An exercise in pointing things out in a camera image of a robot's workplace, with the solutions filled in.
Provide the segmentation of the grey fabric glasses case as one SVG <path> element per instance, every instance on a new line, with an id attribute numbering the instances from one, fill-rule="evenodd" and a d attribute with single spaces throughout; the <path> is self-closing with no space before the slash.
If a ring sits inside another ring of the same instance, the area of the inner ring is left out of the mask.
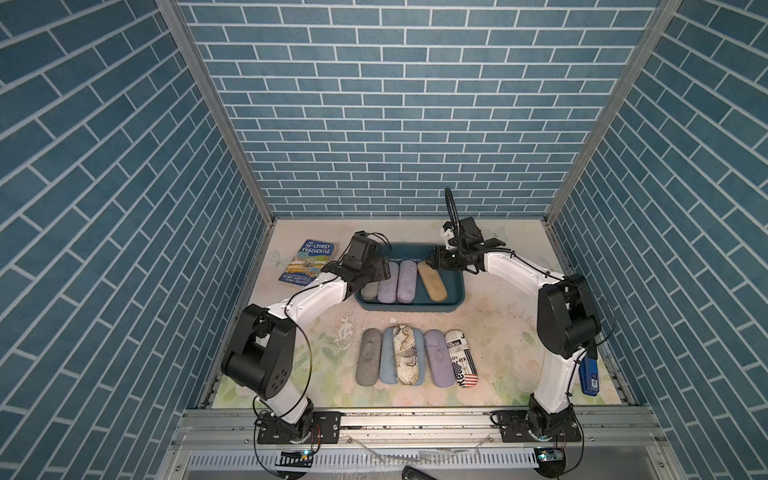
<path id="1" fill-rule="evenodd" d="M 376 301 L 379 292 L 378 282 L 367 283 L 360 291 L 360 297 L 366 302 Z"/>

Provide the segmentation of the lilac fabric glasses case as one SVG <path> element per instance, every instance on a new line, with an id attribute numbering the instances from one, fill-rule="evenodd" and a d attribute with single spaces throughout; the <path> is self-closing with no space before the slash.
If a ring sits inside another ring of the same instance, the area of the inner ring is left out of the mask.
<path id="1" fill-rule="evenodd" d="M 381 304 L 394 304 L 397 299 L 399 265 L 397 262 L 389 261 L 388 268 L 389 278 L 378 284 L 377 301 Z"/>
<path id="2" fill-rule="evenodd" d="M 418 280 L 417 263 L 413 260 L 403 260 L 399 263 L 399 276 L 396 290 L 396 300 L 401 304 L 411 304 L 416 296 Z"/>

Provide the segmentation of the tan fabric glasses case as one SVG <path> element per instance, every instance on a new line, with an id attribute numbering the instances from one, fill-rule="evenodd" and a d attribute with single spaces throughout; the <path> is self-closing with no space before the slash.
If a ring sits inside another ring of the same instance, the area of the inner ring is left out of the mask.
<path id="1" fill-rule="evenodd" d="M 429 298 L 436 303 L 445 301 L 448 292 L 438 271 L 426 261 L 419 262 L 417 270 Z"/>

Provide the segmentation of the world map glasses case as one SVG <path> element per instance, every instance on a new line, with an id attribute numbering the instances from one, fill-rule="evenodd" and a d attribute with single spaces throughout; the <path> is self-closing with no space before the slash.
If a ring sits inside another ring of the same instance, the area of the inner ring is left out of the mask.
<path id="1" fill-rule="evenodd" d="M 403 385 L 415 385 L 419 380 L 419 361 L 415 334 L 410 326 L 395 327 L 393 348 L 397 381 Z"/>

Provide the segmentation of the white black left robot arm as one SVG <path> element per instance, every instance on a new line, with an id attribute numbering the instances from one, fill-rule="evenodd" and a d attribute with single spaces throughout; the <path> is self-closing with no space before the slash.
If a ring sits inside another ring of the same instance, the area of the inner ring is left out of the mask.
<path id="1" fill-rule="evenodd" d="M 277 421 L 294 429 L 307 424 L 313 405 L 307 391 L 291 382 L 296 339 L 308 342 L 306 325 L 365 286 L 390 278 L 379 253 L 388 244 L 378 232 L 358 231 L 341 258 L 326 264 L 310 285 L 269 306 L 245 307 L 224 351 L 222 374 L 251 390 Z"/>

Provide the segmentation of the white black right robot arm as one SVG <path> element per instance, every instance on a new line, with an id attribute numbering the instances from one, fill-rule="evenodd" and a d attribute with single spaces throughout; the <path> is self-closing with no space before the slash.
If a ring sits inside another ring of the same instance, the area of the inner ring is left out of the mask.
<path id="1" fill-rule="evenodd" d="M 572 389 L 583 357 L 597 345 L 601 322 L 596 301 L 581 275 L 562 276 L 532 263 L 496 239 L 485 239 L 475 220 L 455 213 L 443 224 L 444 244 L 427 264 L 439 270 L 489 273 L 537 300 L 536 333 L 546 353 L 529 399 L 530 433 L 549 439 L 574 417 Z"/>

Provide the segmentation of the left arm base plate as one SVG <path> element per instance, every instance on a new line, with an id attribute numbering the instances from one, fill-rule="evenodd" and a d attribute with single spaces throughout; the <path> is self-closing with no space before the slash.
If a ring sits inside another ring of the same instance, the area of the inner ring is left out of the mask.
<path id="1" fill-rule="evenodd" d="M 291 424 L 263 410 L 256 423 L 256 441 L 261 445 L 308 444 L 310 441 L 320 445 L 337 444 L 341 419 L 339 411 L 313 411 Z"/>

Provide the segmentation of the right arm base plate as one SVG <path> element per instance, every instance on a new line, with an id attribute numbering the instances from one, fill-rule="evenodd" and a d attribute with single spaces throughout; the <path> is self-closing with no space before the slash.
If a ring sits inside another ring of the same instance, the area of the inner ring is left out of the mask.
<path id="1" fill-rule="evenodd" d="M 548 414 L 538 408 L 496 410 L 489 415 L 504 443 L 579 442 L 582 433 L 571 407 Z"/>

